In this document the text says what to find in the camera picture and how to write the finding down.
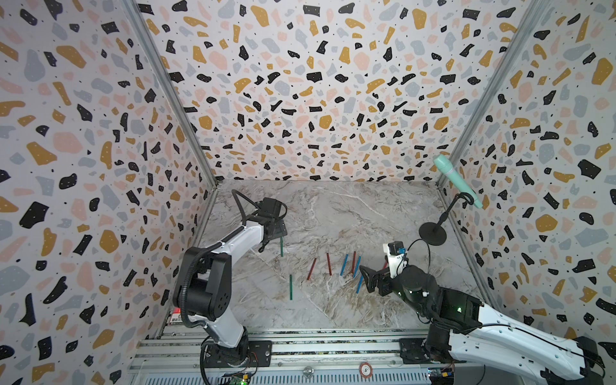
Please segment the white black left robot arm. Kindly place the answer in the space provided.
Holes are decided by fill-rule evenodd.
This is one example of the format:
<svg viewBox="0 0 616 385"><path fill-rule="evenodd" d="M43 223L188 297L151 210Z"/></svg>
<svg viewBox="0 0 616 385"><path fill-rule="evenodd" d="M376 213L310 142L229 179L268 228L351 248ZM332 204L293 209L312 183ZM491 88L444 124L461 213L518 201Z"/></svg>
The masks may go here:
<svg viewBox="0 0 616 385"><path fill-rule="evenodd" d="M238 365L248 356L249 340L245 327L229 309L232 269L248 251L257 248L261 253L270 241L287 235L287 205L270 197L252 201L235 189L232 196L240 210L241 225L213 245L185 252L173 305L180 310L185 327L204 329L220 354Z"/></svg>

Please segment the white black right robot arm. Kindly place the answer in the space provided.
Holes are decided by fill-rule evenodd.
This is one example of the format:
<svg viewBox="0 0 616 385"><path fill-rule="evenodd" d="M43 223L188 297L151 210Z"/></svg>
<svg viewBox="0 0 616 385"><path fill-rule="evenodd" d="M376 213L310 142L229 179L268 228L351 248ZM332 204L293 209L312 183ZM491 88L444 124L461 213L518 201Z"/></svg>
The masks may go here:
<svg viewBox="0 0 616 385"><path fill-rule="evenodd" d="M606 375L591 338L560 338L519 322L459 290L440 286L417 266L361 266L367 291L396 295L429 322L424 350L440 362L472 362L537 384L602 384Z"/></svg>

